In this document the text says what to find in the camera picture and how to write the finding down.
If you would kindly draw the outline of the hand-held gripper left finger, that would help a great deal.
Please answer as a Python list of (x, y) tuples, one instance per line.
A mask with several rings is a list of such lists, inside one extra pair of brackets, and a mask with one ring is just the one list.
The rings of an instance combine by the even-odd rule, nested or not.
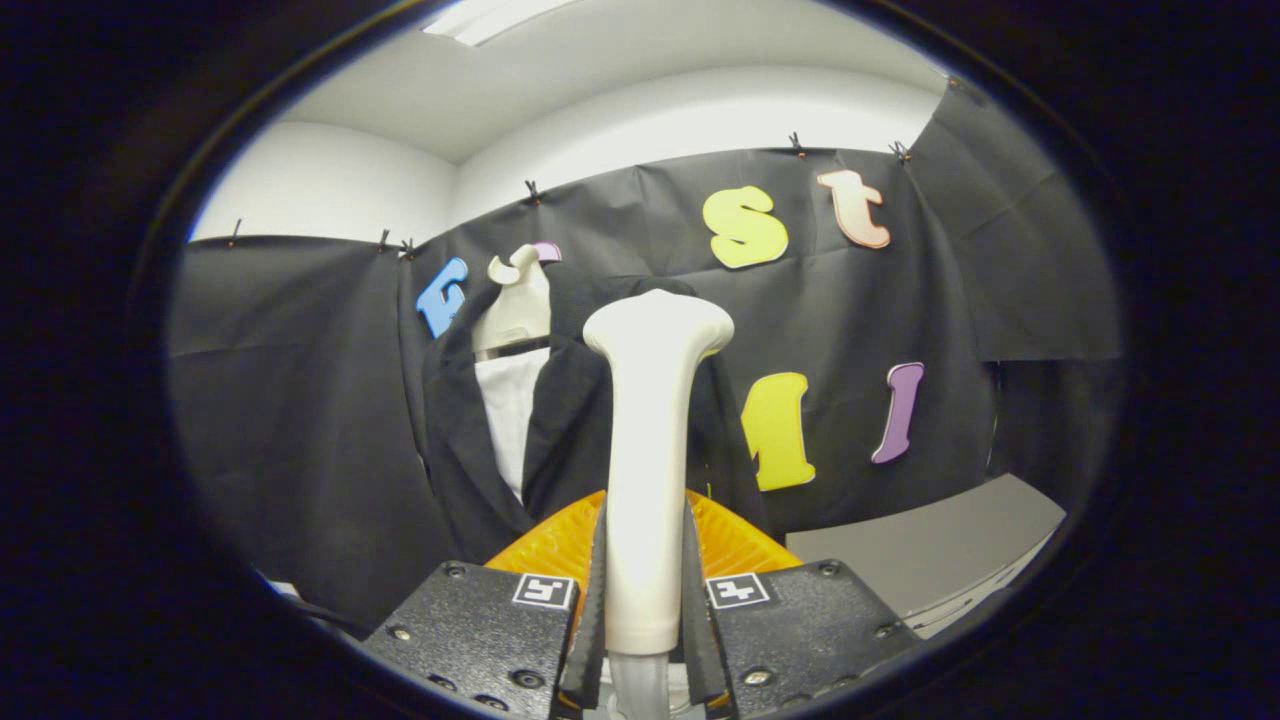
[(416, 685), (515, 719), (580, 719), (605, 655), (605, 496), (485, 564), (443, 562), (364, 642)]

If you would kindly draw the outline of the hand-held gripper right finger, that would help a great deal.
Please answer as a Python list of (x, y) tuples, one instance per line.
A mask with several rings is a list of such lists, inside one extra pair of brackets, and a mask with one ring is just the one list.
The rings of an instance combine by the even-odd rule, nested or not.
[(684, 533), (684, 661), (709, 719), (796, 711), (920, 643), (845, 562), (804, 562), (705, 496), (687, 496)]

